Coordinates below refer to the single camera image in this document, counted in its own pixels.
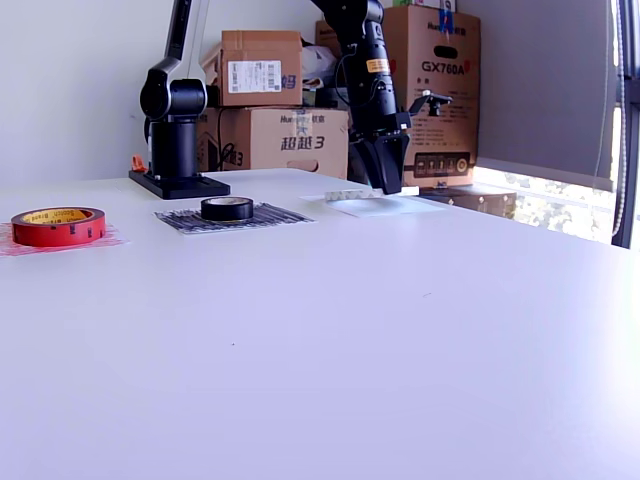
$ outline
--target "white paper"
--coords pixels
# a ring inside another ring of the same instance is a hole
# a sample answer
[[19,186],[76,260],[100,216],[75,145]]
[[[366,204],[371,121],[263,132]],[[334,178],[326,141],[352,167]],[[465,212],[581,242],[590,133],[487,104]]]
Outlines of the white paper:
[[280,60],[229,62],[229,93],[278,93],[282,89]]
[[442,210],[420,198],[390,196],[384,198],[366,198],[358,200],[325,201],[323,196],[302,197],[309,202],[323,204],[339,212],[354,217],[382,217],[405,215],[410,213],[431,213]]

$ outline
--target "black robotic arm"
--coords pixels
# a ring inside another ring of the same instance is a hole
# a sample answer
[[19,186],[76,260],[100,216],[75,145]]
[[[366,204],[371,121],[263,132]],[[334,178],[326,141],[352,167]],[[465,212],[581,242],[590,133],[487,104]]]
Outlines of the black robotic arm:
[[[322,10],[341,45],[353,120],[351,144],[364,163],[371,186],[386,194],[398,193],[411,116],[425,103],[429,103],[431,115],[438,115],[440,105],[450,103],[451,98],[426,91],[408,112],[399,112],[380,2],[311,1]],[[196,168],[195,123],[207,106],[205,74],[199,60],[208,5],[209,0],[175,0],[165,58],[149,70],[140,96],[150,122],[151,172],[131,172],[130,176],[163,198],[225,194],[221,184],[199,176]],[[203,185],[206,182],[213,183],[207,187]]]

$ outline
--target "cardboard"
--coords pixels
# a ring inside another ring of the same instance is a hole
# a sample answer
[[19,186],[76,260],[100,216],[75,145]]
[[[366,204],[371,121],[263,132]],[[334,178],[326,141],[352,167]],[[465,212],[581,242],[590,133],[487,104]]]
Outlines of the cardboard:
[[340,49],[338,36],[324,20],[316,22],[316,45],[329,48],[331,53],[333,53],[333,56],[336,58],[342,57],[342,50]]
[[405,184],[469,185],[477,161],[480,20],[453,14],[453,33],[440,31],[440,11],[406,6],[385,10],[383,29],[396,99],[408,109],[424,90],[453,97],[440,117],[428,108],[413,117]]
[[207,109],[198,123],[200,171],[298,168],[347,178],[348,114],[320,108]]
[[420,196],[510,220],[515,218],[518,200],[518,194],[513,190],[487,185],[421,189]]
[[394,7],[404,5],[419,5],[421,7],[446,8],[451,12],[456,12],[456,0],[393,0]]
[[223,31],[205,57],[218,105],[302,105],[302,40],[293,31]]

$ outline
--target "blue tape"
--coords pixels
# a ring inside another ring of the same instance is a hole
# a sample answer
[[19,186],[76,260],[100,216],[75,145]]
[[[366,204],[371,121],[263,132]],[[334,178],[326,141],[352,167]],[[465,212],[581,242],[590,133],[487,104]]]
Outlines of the blue tape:
[[440,2],[440,31],[442,33],[454,32],[453,26],[453,12],[451,11],[451,2],[448,0],[441,0]]

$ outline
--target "black tape roll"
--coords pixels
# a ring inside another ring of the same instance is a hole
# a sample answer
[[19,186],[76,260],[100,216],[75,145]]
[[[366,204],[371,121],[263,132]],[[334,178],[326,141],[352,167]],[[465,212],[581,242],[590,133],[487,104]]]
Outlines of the black tape roll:
[[241,197],[215,197],[202,201],[202,218],[212,222],[234,222],[253,218],[253,200]]

